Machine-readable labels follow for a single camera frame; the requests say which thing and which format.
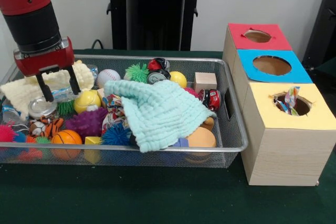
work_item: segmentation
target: light blue washcloth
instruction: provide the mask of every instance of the light blue washcloth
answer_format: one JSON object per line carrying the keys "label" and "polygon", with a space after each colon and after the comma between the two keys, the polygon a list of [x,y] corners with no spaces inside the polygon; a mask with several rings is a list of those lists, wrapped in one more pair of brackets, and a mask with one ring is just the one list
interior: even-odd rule
{"label": "light blue washcloth", "polygon": [[104,94],[121,96],[129,126],[141,152],[157,151],[192,134],[216,114],[172,81],[153,85],[135,81],[108,81]]}

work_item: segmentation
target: orange ball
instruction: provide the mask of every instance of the orange ball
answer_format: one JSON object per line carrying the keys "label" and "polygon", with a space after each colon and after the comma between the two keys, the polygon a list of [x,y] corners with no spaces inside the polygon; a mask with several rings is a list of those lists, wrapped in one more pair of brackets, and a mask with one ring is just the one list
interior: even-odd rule
{"label": "orange ball", "polygon": [[[51,140],[52,144],[82,144],[82,139],[77,132],[64,130],[58,132]],[[80,154],[77,149],[51,149],[52,154],[62,160],[71,160]]]}

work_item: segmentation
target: round hole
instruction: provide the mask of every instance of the round hole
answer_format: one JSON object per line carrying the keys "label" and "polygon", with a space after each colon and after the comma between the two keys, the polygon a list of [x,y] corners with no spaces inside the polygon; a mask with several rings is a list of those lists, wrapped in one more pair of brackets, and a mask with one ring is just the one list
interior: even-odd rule
{"label": "round hole", "polygon": [[253,65],[261,72],[283,76],[292,70],[290,64],[276,56],[260,56],[253,60]]}
{"label": "round hole", "polygon": [[257,43],[266,43],[272,39],[268,33],[259,30],[249,30],[244,33],[244,36],[249,40]]}
{"label": "round hole", "polygon": [[[286,94],[277,95],[276,97],[277,97],[278,101],[281,101],[281,102],[285,103],[285,95]],[[277,103],[277,108],[279,110],[283,111],[283,109],[282,109],[282,107],[279,103]],[[294,109],[296,110],[296,112],[299,115],[306,115],[310,111],[309,102],[303,97],[297,97],[296,105],[295,105]]]}

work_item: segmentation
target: table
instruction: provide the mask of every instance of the table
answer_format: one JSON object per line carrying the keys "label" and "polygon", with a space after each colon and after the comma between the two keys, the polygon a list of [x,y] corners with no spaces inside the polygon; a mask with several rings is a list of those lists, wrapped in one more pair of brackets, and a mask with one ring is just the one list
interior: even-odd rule
{"label": "table", "polygon": [[[77,54],[216,57],[220,52]],[[335,223],[336,155],[318,187],[248,186],[229,169],[0,164],[0,223]]]}

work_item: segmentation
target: power cord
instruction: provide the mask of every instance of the power cord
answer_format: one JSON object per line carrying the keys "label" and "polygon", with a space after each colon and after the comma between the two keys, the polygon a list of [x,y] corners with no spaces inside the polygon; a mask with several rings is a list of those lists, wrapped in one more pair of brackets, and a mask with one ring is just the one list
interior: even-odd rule
{"label": "power cord", "polygon": [[92,44],[92,46],[91,46],[91,49],[94,49],[94,47],[95,47],[95,45],[96,45],[97,43],[100,45],[100,48],[101,48],[101,49],[104,49],[103,43],[100,41],[100,39],[96,39],[96,40],[93,42],[93,44]]}

